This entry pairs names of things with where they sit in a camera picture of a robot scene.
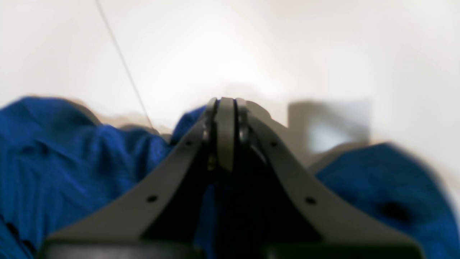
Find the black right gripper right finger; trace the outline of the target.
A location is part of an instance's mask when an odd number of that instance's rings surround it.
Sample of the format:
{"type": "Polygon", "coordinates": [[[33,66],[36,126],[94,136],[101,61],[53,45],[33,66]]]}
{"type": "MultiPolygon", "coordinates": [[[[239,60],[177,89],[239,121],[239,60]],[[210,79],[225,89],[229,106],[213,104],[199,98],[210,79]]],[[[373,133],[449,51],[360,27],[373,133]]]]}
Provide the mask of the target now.
{"type": "Polygon", "coordinates": [[[217,163],[254,187],[268,226],[267,259],[422,259],[419,245],[354,208],[299,164],[241,98],[217,102],[217,163]]]}

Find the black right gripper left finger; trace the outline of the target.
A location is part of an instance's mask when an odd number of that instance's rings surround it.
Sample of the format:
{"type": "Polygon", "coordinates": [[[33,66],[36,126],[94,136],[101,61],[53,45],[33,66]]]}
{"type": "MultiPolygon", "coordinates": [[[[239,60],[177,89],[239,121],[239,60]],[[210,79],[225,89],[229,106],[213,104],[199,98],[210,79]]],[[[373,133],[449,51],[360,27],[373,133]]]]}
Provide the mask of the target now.
{"type": "Polygon", "coordinates": [[[139,184],[81,221],[54,233],[39,259],[204,259],[194,244],[202,198],[214,179],[217,114],[211,99],[197,123],[139,184]]]}

